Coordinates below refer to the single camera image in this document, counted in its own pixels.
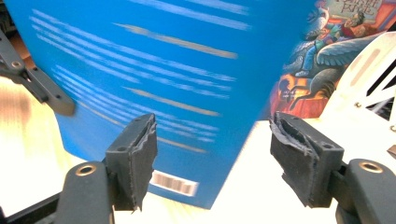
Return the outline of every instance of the cartoon illustration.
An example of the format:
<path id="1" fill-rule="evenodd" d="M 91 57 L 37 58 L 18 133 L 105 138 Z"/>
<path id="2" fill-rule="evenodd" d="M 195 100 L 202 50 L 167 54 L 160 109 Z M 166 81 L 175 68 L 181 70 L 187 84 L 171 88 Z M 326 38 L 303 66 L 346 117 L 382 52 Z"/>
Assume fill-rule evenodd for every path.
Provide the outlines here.
<path id="1" fill-rule="evenodd" d="M 396 21 L 395 1 L 366 0 L 353 8 L 348 7 L 349 2 L 319 1 L 317 11 L 308 16 L 303 41 L 276 83 L 272 114 L 282 111 L 302 118 L 318 117 L 347 66 Z"/>

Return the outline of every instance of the table surface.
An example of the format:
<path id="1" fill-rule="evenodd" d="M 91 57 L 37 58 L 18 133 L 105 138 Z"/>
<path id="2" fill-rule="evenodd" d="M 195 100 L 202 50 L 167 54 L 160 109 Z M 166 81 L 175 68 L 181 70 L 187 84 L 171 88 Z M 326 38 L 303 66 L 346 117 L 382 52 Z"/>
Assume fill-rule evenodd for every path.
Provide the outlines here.
<path id="1" fill-rule="evenodd" d="M 82 160 L 62 145 L 56 119 L 22 86 L 0 77 L 0 205 L 6 216 L 62 190 Z M 330 208 L 303 207 L 270 154 L 268 121 L 256 122 L 212 209 L 148 193 L 143 211 L 116 212 L 116 223 L 335 223 Z"/>

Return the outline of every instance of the screw hole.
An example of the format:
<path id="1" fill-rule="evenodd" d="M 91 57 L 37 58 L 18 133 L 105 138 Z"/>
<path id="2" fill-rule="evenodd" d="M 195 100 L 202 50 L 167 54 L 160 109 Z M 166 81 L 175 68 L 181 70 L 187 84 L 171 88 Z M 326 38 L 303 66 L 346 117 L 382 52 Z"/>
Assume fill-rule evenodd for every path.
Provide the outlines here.
<path id="1" fill-rule="evenodd" d="M 378 166 L 377 164 L 374 164 L 372 162 L 363 161 L 363 162 L 359 163 L 359 166 L 361 167 L 361 169 L 371 172 L 371 173 L 380 174 L 383 172 L 383 170 L 380 166 Z"/>
<path id="2" fill-rule="evenodd" d="M 326 147 L 326 148 L 332 148 L 332 145 L 329 145 L 329 144 L 326 144 L 326 143 L 323 143 L 322 144 L 324 147 Z"/>
<path id="3" fill-rule="evenodd" d="M 95 170 L 96 170 L 96 166 L 94 166 L 92 164 L 84 165 L 84 166 L 79 167 L 76 170 L 76 175 L 79 175 L 79 176 L 90 175 L 93 172 L 95 172 Z"/>
<path id="4" fill-rule="evenodd" d="M 117 151 L 126 151 L 126 147 L 119 147 L 117 148 Z"/>

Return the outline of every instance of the worn gripper pad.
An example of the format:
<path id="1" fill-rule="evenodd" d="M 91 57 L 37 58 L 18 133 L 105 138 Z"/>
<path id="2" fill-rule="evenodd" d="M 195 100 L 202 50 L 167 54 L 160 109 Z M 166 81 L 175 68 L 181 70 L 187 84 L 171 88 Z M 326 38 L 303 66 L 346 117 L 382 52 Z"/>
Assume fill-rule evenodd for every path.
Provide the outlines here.
<path id="1" fill-rule="evenodd" d="M 270 120 L 271 154 L 283 168 L 283 179 L 304 206 L 329 207 L 331 171 L 341 168 L 344 149 L 304 120 L 276 112 Z"/>
<path id="2" fill-rule="evenodd" d="M 142 209 L 156 156 L 157 134 L 153 114 L 134 119 L 108 148 L 107 171 L 116 176 L 118 183 L 115 210 Z"/>

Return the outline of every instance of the barcode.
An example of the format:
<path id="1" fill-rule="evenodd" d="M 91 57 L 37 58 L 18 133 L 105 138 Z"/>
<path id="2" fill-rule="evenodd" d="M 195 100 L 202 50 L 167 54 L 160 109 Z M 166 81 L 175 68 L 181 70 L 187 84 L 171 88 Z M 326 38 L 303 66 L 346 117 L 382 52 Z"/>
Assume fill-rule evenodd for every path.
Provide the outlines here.
<path id="1" fill-rule="evenodd" d="M 150 184 L 186 196 L 194 196 L 198 183 L 154 170 Z"/>

